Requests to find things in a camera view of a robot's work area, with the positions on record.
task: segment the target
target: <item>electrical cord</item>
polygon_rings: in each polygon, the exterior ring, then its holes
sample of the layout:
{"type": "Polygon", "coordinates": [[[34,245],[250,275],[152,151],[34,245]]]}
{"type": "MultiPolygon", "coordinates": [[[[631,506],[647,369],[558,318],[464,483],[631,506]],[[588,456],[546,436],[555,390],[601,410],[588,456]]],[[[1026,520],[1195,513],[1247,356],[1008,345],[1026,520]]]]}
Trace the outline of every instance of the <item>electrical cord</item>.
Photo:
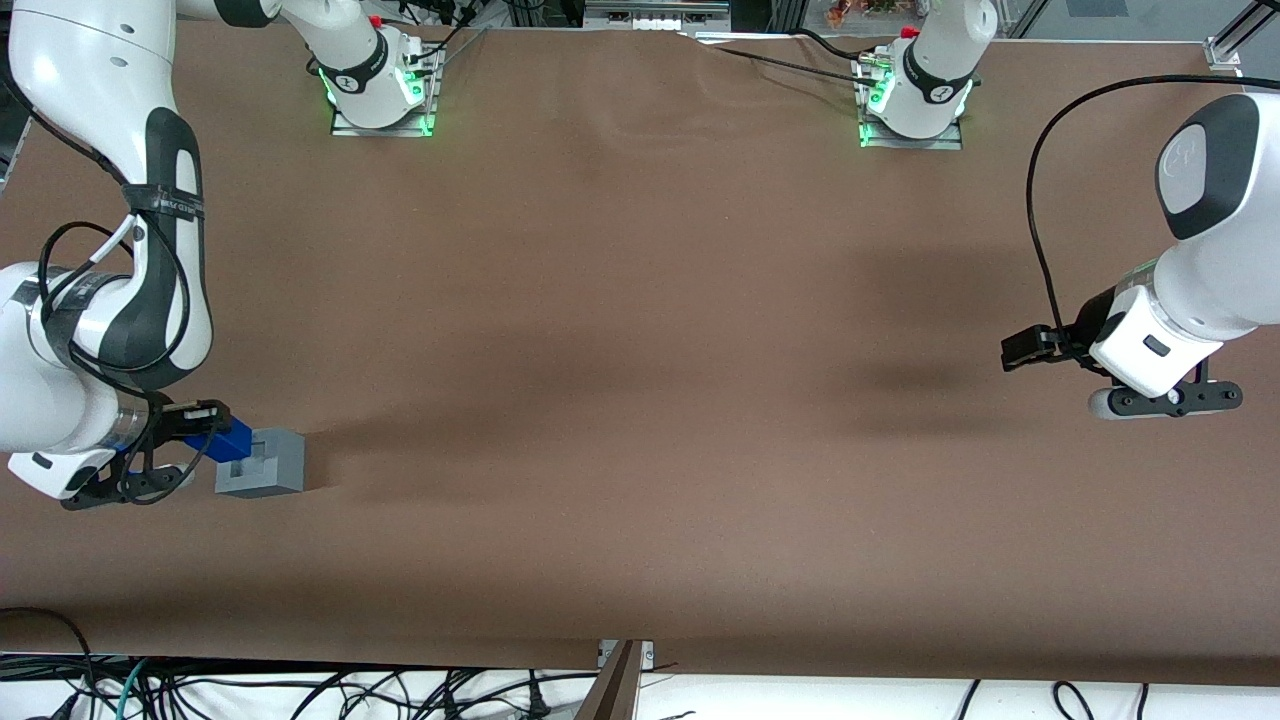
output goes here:
{"type": "MultiPolygon", "coordinates": [[[[150,370],[160,365],[161,363],[168,361],[170,357],[173,357],[173,354],[177,352],[178,346],[182,345],[183,340],[186,340],[187,328],[191,324],[191,283],[187,277],[187,270],[183,268],[182,261],[178,259],[178,252],[170,245],[168,236],[165,236],[164,231],[160,229],[159,218],[156,218],[154,214],[150,213],[142,213],[141,217],[143,220],[147,222],[147,225],[151,228],[151,232],[156,233],[159,245],[164,249],[165,255],[168,256],[169,263],[173,265],[174,274],[177,275],[178,279],[178,290],[182,296],[182,314],[179,316],[178,328],[177,332],[174,333],[173,341],[169,342],[164,352],[161,352],[154,360],[150,360],[141,365],[118,365],[115,363],[108,363],[106,360],[93,357],[83,347],[81,347],[79,343],[74,341],[74,337],[68,343],[68,354],[73,359],[78,356],[83,361],[83,363],[77,363],[77,365],[88,372],[96,379],[111,386],[113,388],[120,389],[122,392],[128,392],[129,395],[134,395],[138,397],[143,396],[140,396],[138,391],[123,389],[120,383],[116,383],[115,380],[108,378],[100,370],[105,369],[123,374],[143,373],[146,370],[150,370]],[[93,364],[97,366],[97,369],[86,368],[86,364],[93,364]]],[[[44,247],[40,251],[40,260],[36,264],[36,283],[41,300],[41,307],[40,307],[41,327],[47,328],[49,320],[52,316],[54,304],[50,302],[50,299],[56,299],[65,288],[70,287],[76,281],[83,277],[84,273],[87,273],[95,265],[95,263],[92,261],[86,261],[81,266],[68,273],[61,279],[61,282],[59,282],[56,288],[54,290],[49,288],[49,264],[51,261],[54,247],[58,245],[58,241],[61,240],[69,231],[81,227],[92,228],[108,236],[111,234],[110,231],[99,224],[87,223],[83,220],[76,220],[63,224],[61,227],[55,229],[52,234],[49,236],[49,238],[45,241],[44,247]]]]}
{"type": "Polygon", "coordinates": [[[297,710],[293,711],[293,715],[289,716],[289,720],[298,720],[298,716],[302,715],[302,711],[306,710],[308,705],[315,702],[315,700],[320,697],[320,694],[324,693],[326,689],[337,685],[347,675],[349,675],[349,673],[334,673],[333,675],[329,676],[328,680],[312,688],[312,691],[307,693],[307,697],[302,700],[302,703],[298,705],[297,710]]]}
{"type": "Polygon", "coordinates": [[[792,70],[800,70],[800,72],[810,73],[810,74],[815,74],[815,76],[829,77],[829,78],[835,78],[835,79],[842,79],[845,82],[851,82],[854,85],[864,85],[864,86],[868,86],[868,87],[876,85],[876,81],[873,81],[870,78],[854,77],[854,76],[845,74],[845,73],[833,73],[831,70],[820,70],[818,68],[810,68],[808,65],[799,65],[796,63],[788,63],[786,60],[778,60],[777,58],[767,58],[764,55],[756,55],[754,53],[744,53],[741,50],[733,50],[732,47],[721,47],[719,45],[716,45],[714,47],[717,50],[719,50],[721,53],[728,53],[730,55],[736,55],[739,58],[746,58],[749,60],[759,60],[762,63],[769,63],[771,65],[778,65],[780,68],[790,68],[792,70]]]}
{"type": "Polygon", "coordinates": [[[460,22],[458,24],[453,26],[453,29],[449,31],[449,35],[444,36],[444,40],[436,42],[435,47],[431,47],[430,50],[428,50],[426,53],[422,53],[421,55],[410,55],[410,59],[408,59],[410,64],[425,60],[425,59],[430,58],[431,55],[435,55],[440,50],[444,50],[444,46],[448,45],[451,40],[453,40],[453,36],[456,36],[458,33],[458,31],[461,31],[465,27],[467,27],[467,23],[465,23],[465,22],[460,22]]]}
{"type": "Polygon", "coordinates": [[[129,698],[129,692],[133,689],[133,685],[138,682],[138,674],[142,673],[142,667],[146,664],[146,657],[138,660],[138,664],[133,666],[133,670],[129,670],[129,676],[124,679],[124,684],[120,687],[120,702],[115,706],[115,720],[124,720],[124,705],[129,698]]]}
{"type": "MultiPolygon", "coordinates": [[[[79,646],[81,653],[84,656],[84,684],[90,687],[91,691],[97,691],[97,678],[93,676],[93,651],[88,647],[88,639],[84,638],[84,633],[81,632],[79,625],[72,621],[70,618],[58,612],[56,610],[49,610],[47,607],[32,607],[32,606],[15,606],[15,607],[0,607],[0,618],[5,615],[37,615],[41,618],[50,618],[67,626],[76,635],[76,644],[79,646]]],[[[88,716],[95,716],[95,702],[96,698],[90,696],[88,716]]]]}
{"type": "MultiPolygon", "coordinates": [[[[124,497],[128,498],[128,501],[132,505],[155,505],[156,502],[160,502],[161,500],[169,497],[170,495],[174,493],[174,491],[180,488],[183,483],[191,479],[191,475],[196,471],[196,465],[200,465],[200,461],[205,459],[205,455],[209,452],[209,448],[212,447],[214,437],[216,436],[218,436],[218,427],[215,425],[209,428],[209,434],[205,436],[205,445],[202,445],[200,450],[196,451],[196,455],[192,456],[191,462],[187,464],[187,468],[182,471],[182,475],[178,475],[178,479],[174,480],[173,484],[169,486],[166,489],[160,491],[159,493],[151,497],[137,497],[131,495],[132,493],[131,483],[125,480],[123,486],[129,489],[124,491],[124,497]]],[[[128,465],[125,465],[125,471],[128,471],[128,465]]]]}
{"type": "Polygon", "coordinates": [[[859,50],[858,53],[846,53],[845,50],[841,50],[840,47],[836,47],[835,45],[828,42],[826,37],[818,35],[817,32],[806,27],[797,27],[795,29],[790,29],[787,31],[787,35],[808,37],[809,40],[813,40],[819,46],[822,46],[822,49],[826,50],[827,53],[831,53],[837,58],[844,58],[845,60],[856,60],[863,53],[870,53],[872,50],[876,50],[876,45],[872,45],[867,50],[859,50]]]}
{"type": "Polygon", "coordinates": [[[979,683],[982,683],[980,678],[969,683],[969,689],[964,693],[964,701],[960,702],[960,712],[956,714],[956,720],[964,720],[969,715],[969,703],[973,702],[973,696],[978,692],[979,683]]]}
{"type": "MultiPolygon", "coordinates": [[[[1075,701],[1079,702],[1080,708],[1084,710],[1084,720],[1094,720],[1093,708],[1089,707],[1089,703],[1084,700],[1084,693],[1080,692],[1080,688],[1075,687],[1074,684],[1066,680],[1059,680],[1053,683],[1052,688],[1053,707],[1057,708],[1059,715],[1061,715],[1065,720],[1080,720],[1079,717],[1068,712],[1066,707],[1062,705],[1064,689],[1071,691],[1071,694],[1075,696],[1075,701]]],[[[1143,715],[1147,711],[1147,694],[1149,692],[1151,692],[1151,683],[1143,683],[1138,691],[1138,710],[1134,714],[1134,720],[1143,720],[1143,715]]]]}
{"type": "MultiPolygon", "coordinates": [[[[348,698],[344,698],[342,701],[342,710],[338,712],[338,720],[346,720],[352,712],[355,712],[356,707],[358,707],[360,703],[367,701],[370,697],[376,696],[378,694],[378,688],[385,685],[387,683],[392,682],[393,679],[399,678],[399,675],[402,675],[402,674],[403,674],[402,670],[397,670],[397,671],[387,675],[381,680],[374,683],[369,688],[365,688],[360,693],[353,694],[353,696],[351,696],[348,698]]],[[[396,716],[397,717],[399,717],[399,710],[401,710],[399,707],[396,708],[396,716]]]]}
{"type": "Polygon", "coordinates": [[[500,696],[504,696],[504,694],[507,694],[507,693],[509,693],[512,691],[518,691],[518,689],[522,689],[522,688],[527,688],[527,687],[530,687],[532,684],[554,683],[557,680],[582,680],[582,679],[588,679],[588,678],[595,678],[596,675],[598,675],[596,673],[567,673],[564,675],[550,675],[550,676],[544,676],[544,678],[536,678],[534,680],[525,680],[525,682],[521,682],[521,683],[513,683],[511,685],[506,685],[506,687],[498,688],[495,691],[488,692],[488,693],[485,693],[485,694],[483,694],[483,696],[480,696],[477,698],[463,701],[463,702],[458,703],[457,708],[454,708],[453,712],[449,712],[449,714],[447,714],[444,716],[444,720],[458,720],[460,717],[462,717],[463,712],[466,712],[467,710],[471,710],[472,707],[475,707],[477,705],[483,705],[485,702],[494,702],[494,701],[499,700],[500,696]]]}
{"type": "Polygon", "coordinates": [[[401,0],[401,3],[399,3],[399,12],[401,13],[406,13],[407,12],[408,17],[413,18],[413,24],[416,24],[416,26],[422,24],[422,20],[417,19],[417,13],[415,13],[413,8],[411,8],[410,4],[406,3],[404,0],[401,0]]]}
{"type": "Polygon", "coordinates": [[[1064,118],[1066,118],[1071,111],[1074,111],[1080,105],[1101,97],[1103,95],[1116,92],[1119,90],[1125,90],[1130,87],[1140,87],[1147,85],[1170,85],[1170,83],[1190,83],[1190,85],[1235,85],[1244,87],[1258,87],[1263,90],[1280,90],[1280,81],[1265,79],[1257,77],[1215,77],[1215,76],[1192,76],[1192,74],[1165,74],[1165,76],[1146,76],[1123,79],[1114,82],[1111,85],[1105,85],[1097,90],[1089,91],[1057,111],[1053,119],[1044,126],[1041,131],[1039,137],[1036,140],[1036,147],[1032,150],[1032,158],[1027,167],[1027,225],[1030,229],[1032,246],[1036,249],[1036,259],[1039,261],[1041,275],[1044,278],[1044,292],[1048,296],[1050,311],[1053,314],[1053,325],[1057,331],[1059,342],[1062,346],[1062,351],[1068,354],[1073,360],[1076,361],[1085,370],[1106,375],[1107,373],[1101,368],[1094,366],[1080,354],[1068,338],[1066,338],[1066,325],[1062,323],[1062,311],[1057,304],[1057,293],[1053,290],[1053,275],[1048,268],[1048,260],[1044,258],[1044,246],[1041,243],[1039,229],[1036,227],[1036,168],[1039,163],[1041,151],[1044,149],[1044,141],[1048,140],[1050,133],[1057,127],[1064,118]]]}

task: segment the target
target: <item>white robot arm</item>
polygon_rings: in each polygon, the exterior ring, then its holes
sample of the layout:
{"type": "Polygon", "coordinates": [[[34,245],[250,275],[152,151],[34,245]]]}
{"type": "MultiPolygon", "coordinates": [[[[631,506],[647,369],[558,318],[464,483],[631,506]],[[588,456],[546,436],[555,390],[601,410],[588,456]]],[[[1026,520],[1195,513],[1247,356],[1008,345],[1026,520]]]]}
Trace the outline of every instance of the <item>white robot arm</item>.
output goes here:
{"type": "Polygon", "coordinates": [[[974,68],[996,36],[998,19],[991,0],[933,0],[919,36],[888,45],[892,76],[868,110],[904,137],[942,135],[964,111],[974,68]]]}
{"type": "Polygon", "coordinates": [[[1226,341],[1280,324],[1280,95],[1202,108],[1161,151],[1156,186],[1178,243],[1089,300],[1065,338],[1036,325],[1004,343],[1006,370],[1075,355],[1112,377],[1119,386],[1089,400],[1101,418],[1240,405],[1238,386],[1202,370],[1226,341]],[[1056,355],[1064,347],[1074,351],[1056,355]],[[1184,380],[1192,370],[1196,379],[1184,380]]]}
{"type": "Polygon", "coordinates": [[[415,104],[403,33],[375,29],[357,0],[18,0],[13,81],[45,120],[120,183],[128,210],[90,263],[0,270],[0,452],[41,492],[76,495],[154,433],[157,391],[205,360],[201,158],[172,90],[177,13],[260,27],[283,13],[319,60],[334,102],[361,127],[415,104]],[[128,275],[91,270],[115,246],[128,275]]]}

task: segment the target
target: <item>brown table surface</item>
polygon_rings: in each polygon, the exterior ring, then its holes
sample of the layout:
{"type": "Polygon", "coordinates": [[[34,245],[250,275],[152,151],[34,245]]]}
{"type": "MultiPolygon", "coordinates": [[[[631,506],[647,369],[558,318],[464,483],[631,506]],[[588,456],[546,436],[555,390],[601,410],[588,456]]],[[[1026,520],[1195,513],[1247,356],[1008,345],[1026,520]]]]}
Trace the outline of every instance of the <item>brown table surface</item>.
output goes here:
{"type": "MultiPolygon", "coordinates": [[[[1220,354],[1247,402],[1212,418],[1103,423],[1093,375],[1000,369],[1048,320],[1036,135],[1198,46],[997,44],[961,152],[860,149],[846,86],[668,33],[489,33],[431,140],[329,137],[306,59],[180,24],[216,340],[172,395],[306,433],[315,489],[205,468],[73,514],[4,478],[5,605],[131,653],[590,666],[646,637],[687,671],[1280,682],[1280,333],[1220,354]]],[[[1215,92],[1051,142],[1065,311],[1171,242],[1155,158],[1215,92]]],[[[33,132],[0,261],[122,211],[33,132]]],[[[4,643],[72,648],[37,625],[4,643]]]]}

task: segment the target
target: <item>black cable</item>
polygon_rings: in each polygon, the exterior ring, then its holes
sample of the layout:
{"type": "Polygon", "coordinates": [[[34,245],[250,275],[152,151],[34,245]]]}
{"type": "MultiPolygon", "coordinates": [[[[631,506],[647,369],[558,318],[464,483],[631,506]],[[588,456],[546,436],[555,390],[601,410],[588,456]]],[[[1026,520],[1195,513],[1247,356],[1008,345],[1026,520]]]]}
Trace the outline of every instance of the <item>black cable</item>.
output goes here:
{"type": "MultiPolygon", "coordinates": [[[[74,363],[77,366],[79,366],[82,370],[92,375],[99,382],[119,392],[124,392],[134,397],[147,398],[146,393],[131,388],[124,383],[120,383],[114,378],[108,377],[102,370],[105,369],[124,374],[142,373],[173,357],[173,354],[178,350],[178,346],[182,345],[183,340],[186,340],[187,328],[191,324],[191,283],[189,279],[187,278],[187,270],[183,268],[182,261],[178,259],[177,249],[170,246],[169,238],[164,234],[164,231],[161,231],[159,227],[157,218],[150,213],[140,214],[140,217],[147,222],[147,224],[151,227],[151,232],[156,233],[157,242],[164,249],[165,255],[169,258],[169,261],[173,264],[174,273],[178,279],[178,290],[180,291],[182,296],[182,315],[178,320],[178,329],[174,333],[173,341],[169,343],[168,347],[165,347],[164,352],[160,354],[157,357],[136,366],[116,365],[114,363],[108,363],[99,357],[93,357],[83,347],[81,347],[79,343],[74,341],[74,337],[72,337],[68,341],[68,355],[70,356],[72,363],[74,363]]],[[[54,290],[49,288],[49,264],[51,261],[54,247],[56,246],[58,241],[61,240],[69,231],[81,227],[92,228],[108,236],[111,234],[110,231],[99,224],[87,223],[83,220],[76,220],[72,223],[63,224],[61,227],[55,229],[52,234],[49,236],[47,240],[45,240],[45,245],[44,247],[41,247],[40,260],[36,263],[36,284],[41,299],[40,323],[42,327],[47,325],[49,319],[52,315],[54,304],[50,302],[50,299],[56,299],[63,292],[63,290],[70,287],[72,283],[74,283],[84,273],[87,273],[90,269],[93,268],[92,261],[86,261],[76,270],[68,273],[61,279],[61,282],[58,284],[56,288],[54,290]]]]}
{"type": "Polygon", "coordinates": [[[969,689],[964,693],[964,701],[960,703],[960,712],[956,715],[956,720],[964,720],[965,715],[969,715],[969,703],[973,702],[973,694],[978,692],[978,683],[982,678],[969,683],[969,689]]]}
{"type": "Polygon", "coordinates": [[[49,720],[72,720],[72,712],[76,711],[76,701],[79,700],[78,693],[72,693],[70,697],[63,701],[58,710],[49,716],[49,720]]]}
{"type": "Polygon", "coordinates": [[[1065,707],[1062,707],[1062,697],[1061,694],[1059,694],[1062,692],[1062,688],[1071,691],[1071,693],[1075,696],[1075,700],[1080,703],[1080,707],[1084,708],[1085,717],[1088,720],[1093,720],[1093,708],[1091,708],[1089,703],[1084,701],[1084,696],[1080,694],[1080,689],[1073,685],[1071,683],[1068,683],[1066,680],[1059,680],[1053,683],[1053,707],[1057,707],[1059,714],[1066,720],[1079,720],[1076,716],[1068,712],[1065,707]]]}
{"type": "Polygon", "coordinates": [[[315,702],[315,700],[326,689],[337,685],[347,675],[349,675],[349,673],[334,673],[328,680],[312,688],[312,691],[307,693],[307,697],[302,698],[302,702],[298,705],[297,710],[293,711],[293,715],[289,715],[289,720],[298,720],[298,716],[302,715],[302,711],[306,710],[308,705],[315,702]]]}
{"type": "Polygon", "coordinates": [[[522,683],[515,683],[515,684],[507,685],[504,688],[498,688],[495,691],[488,692],[488,693],[485,693],[485,694],[483,694],[483,696],[480,696],[477,698],[468,700],[468,701],[465,701],[465,702],[460,703],[458,707],[453,712],[451,712],[451,714],[448,714],[448,715],[444,716],[444,720],[458,720],[460,717],[462,717],[462,714],[466,712],[467,710],[471,710],[472,707],[475,707],[477,705],[481,705],[481,703],[497,700],[499,696],[507,694],[507,693],[509,693],[512,691],[518,691],[521,688],[527,688],[532,683],[554,683],[557,680],[584,680],[584,679],[595,678],[595,676],[596,676],[596,673],[567,673],[564,675],[550,675],[550,676],[547,676],[547,678],[538,678],[535,680],[525,680],[522,683]]]}
{"type": "Polygon", "coordinates": [[[170,683],[169,692],[173,693],[173,697],[178,698],[178,702],[180,705],[187,706],[187,710],[195,712],[196,716],[198,716],[201,720],[214,720],[212,717],[201,712],[200,708],[197,708],[189,700],[187,700],[187,696],[182,694],[182,688],[178,685],[177,678],[173,680],[173,683],[170,683]]]}
{"type": "Polygon", "coordinates": [[[547,706],[547,700],[543,697],[543,685],[538,682],[538,673],[529,671],[529,711],[525,712],[525,720],[543,720],[552,714],[552,708],[547,706]]]}
{"type": "Polygon", "coordinates": [[[428,50],[426,53],[422,53],[421,55],[411,55],[410,59],[408,59],[410,64],[417,63],[420,60],[425,60],[425,59],[430,58],[431,55],[435,55],[440,50],[444,50],[444,46],[448,45],[451,40],[453,40],[453,36],[457,35],[458,31],[461,31],[465,27],[467,27],[467,23],[465,23],[465,22],[460,22],[458,24],[453,26],[453,29],[449,31],[449,35],[444,36],[444,40],[436,42],[435,47],[431,47],[430,50],[428,50]]]}
{"type": "MultiPolygon", "coordinates": [[[[404,674],[403,673],[398,673],[396,675],[396,683],[401,687],[401,692],[404,693],[404,702],[406,703],[412,702],[413,697],[408,692],[408,685],[404,684],[404,674]]],[[[399,706],[396,706],[396,720],[399,720],[399,710],[401,710],[399,706]]]]}
{"type": "Polygon", "coordinates": [[[831,42],[827,42],[826,37],[818,35],[817,32],[806,27],[797,27],[795,29],[790,29],[787,31],[787,35],[801,35],[804,37],[808,37],[809,40],[813,40],[814,42],[820,45],[822,49],[826,50],[827,53],[831,53],[837,58],[844,58],[845,60],[856,60],[863,53],[870,53],[872,50],[876,50],[876,46],[872,45],[867,50],[859,50],[858,53],[846,53],[845,50],[836,47],[831,42]]]}
{"type": "MultiPolygon", "coordinates": [[[[56,610],[49,610],[47,607],[32,607],[32,606],[15,606],[15,607],[0,607],[0,618],[5,615],[38,615],[41,618],[50,618],[67,626],[76,635],[76,644],[79,646],[81,653],[84,656],[84,684],[93,693],[97,692],[97,678],[93,676],[93,651],[88,647],[88,639],[84,638],[84,633],[81,632],[79,625],[72,621],[70,618],[58,612],[56,610]]],[[[95,712],[96,698],[90,696],[88,716],[96,717],[95,712]]]]}
{"type": "MultiPolygon", "coordinates": [[[[178,475],[178,479],[174,480],[174,483],[172,486],[169,486],[166,489],[164,489],[164,491],[161,491],[161,492],[159,492],[159,493],[156,493],[156,495],[154,495],[151,497],[145,497],[145,498],[143,497],[129,497],[128,493],[125,493],[125,497],[128,497],[129,502],[133,503],[133,505],[155,505],[156,502],[160,502],[161,500],[164,500],[164,498],[169,497],[170,495],[173,495],[173,492],[175,489],[180,488],[182,484],[186,483],[187,479],[191,478],[192,473],[196,471],[196,465],[200,465],[200,461],[205,459],[205,454],[207,454],[209,448],[214,445],[214,437],[215,436],[218,436],[218,427],[216,425],[209,428],[209,434],[207,434],[207,437],[205,437],[205,445],[202,445],[200,447],[200,450],[196,451],[196,455],[191,459],[191,462],[187,464],[187,468],[182,471],[182,475],[178,475]]],[[[124,486],[125,487],[129,486],[129,480],[128,479],[125,479],[124,486]]]]}
{"type": "Polygon", "coordinates": [[[413,24],[416,24],[416,26],[422,24],[422,20],[417,19],[417,13],[415,13],[413,8],[411,8],[410,4],[406,3],[404,0],[401,0],[399,12],[401,13],[407,12],[408,17],[413,18],[413,24]]]}
{"type": "Polygon", "coordinates": [[[138,698],[142,701],[143,716],[148,716],[152,720],[169,720],[169,714],[165,712],[164,703],[160,702],[160,693],[151,688],[151,679],[140,676],[136,684],[138,698]]]}
{"type": "MultiPolygon", "coordinates": [[[[348,698],[344,698],[342,701],[342,710],[338,711],[338,720],[346,720],[352,712],[355,712],[356,707],[361,702],[365,702],[370,697],[375,697],[378,694],[378,688],[380,688],[380,687],[385,685],[387,683],[394,680],[402,673],[403,673],[403,670],[397,670],[394,673],[390,673],[389,675],[387,675],[381,680],[374,683],[372,685],[365,688],[360,693],[353,694],[353,696],[351,696],[348,698]]],[[[396,708],[396,716],[399,717],[399,707],[396,708]]]]}
{"type": "Polygon", "coordinates": [[[1134,712],[1134,720],[1143,720],[1143,715],[1147,712],[1147,693],[1151,692],[1151,683],[1143,683],[1142,688],[1138,691],[1138,711],[1134,712]]]}
{"type": "Polygon", "coordinates": [[[421,720],[439,710],[440,703],[445,697],[461,689],[462,685],[480,675],[481,671],[483,670],[449,670],[444,675],[444,682],[431,691],[431,694],[422,701],[422,705],[417,708],[417,712],[413,714],[411,720],[421,720]]]}
{"type": "Polygon", "coordinates": [[[1280,81],[1256,78],[1256,77],[1215,77],[1215,76],[1192,76],[1192,74],[1166,74],[1166,76],[1146,76],[1123,79],[1114,82],[1111,85],[1105,85],[1097,90],[1087,92],[1053,115],[1053,119],[1044,126],[1041,131],[1039,137],[1036,140],[1036,147],[1032,150],[1030,163],[1027,167],[1027,225],[1032,234],[1032,246],[1036,249],[1036,259],[1039,261],[1041,274],[1044,278],[1044,292],[1048,295],[1050,311],[1053,314],[1053,325],[1057,331],[1059,342],[1062,345],[1062,351],[1071,356],[1082,368],[1106,374],[1100,368],[1093,366],[1088,363],[1079,352],[1079,350],[1066,338],[1065,324],[1062,323],[1062,311],[1057,305],[1057,293],[1053,290],[1053,275],[1048,269],[1048,260],[1044,259],[1044,246],[1041,245],[1039,229],[1036,227],[1036,168],[1039,163],[1041,150],[1044,147],[1044,141],[1048,140],[1050,133],[1062,119],[1069,115],[1073,110],[1084,105],[1085,102],[1115,92],[1117,90],[1125,90],[1129,87],[1140,87],[1144,85],[1169,85],[1169,83],[1192,83],[1192,85],[1236,85],[1244,87],[1261,87],[1265,90],[1280,90],[1280,81]]]}
{"type": "Polygon", "coordinates": [[[795,63],[788,63],[786,60],[778,60],[777,58],[765,58],[764,55],[756,55],[754,53],[744,53],[741,50],[733,50],[732,47],[721,47],[719,45],[716,45],[714,47],[717,50],[719,50],[721,53],[728,53],[730,55],[737,55],[739,58],[746,58],[749,60],[760,60],[762,63],[769,63],[769,64],[773,64],[773,65],[778,65],[781,68],[790,68],[792,70],[800,70],[800,72],[804,72],[804,73],[813,73],[815,76],[842,79],[845,82],[851,82],[854,85],[865,85],[868,87],[876,85],[876,81],[873,81],[872,78],[854,77],[854,76],[844,74],[844,73],[833,73],[831,70],[819,70],[818,68],[810,68],[808,65],[797,65],[795,63]]]}

